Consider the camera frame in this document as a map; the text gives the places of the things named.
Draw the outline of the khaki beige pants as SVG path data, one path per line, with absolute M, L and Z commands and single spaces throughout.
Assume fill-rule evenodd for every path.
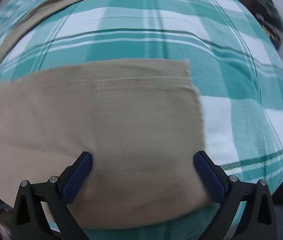
M 47 0 L 4 38 L 0 63 L 27 33 L 83 0 Z M 60 175 L 84 151 L 92 170 L 68 204 L 83 228 L 166 222 L 208 204 L 193 165 L 205 136 L 188 61 L 93 61 L 0 83 L 0 198 Z

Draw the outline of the teal plaid bed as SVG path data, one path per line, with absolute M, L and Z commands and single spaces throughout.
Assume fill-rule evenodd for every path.
M 283 63 L 237 0 L 10 0 L 0 9 L 0 199 L 92 172 L 91 239 L 198 239 L 218 210 L 193 165 L 283 182 Z

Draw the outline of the pile of dark clothes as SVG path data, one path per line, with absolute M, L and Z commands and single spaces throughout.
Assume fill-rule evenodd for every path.
M 276 50 L 283 42 L 283 19 L 273 0 L 238 0 L 259 22 Z

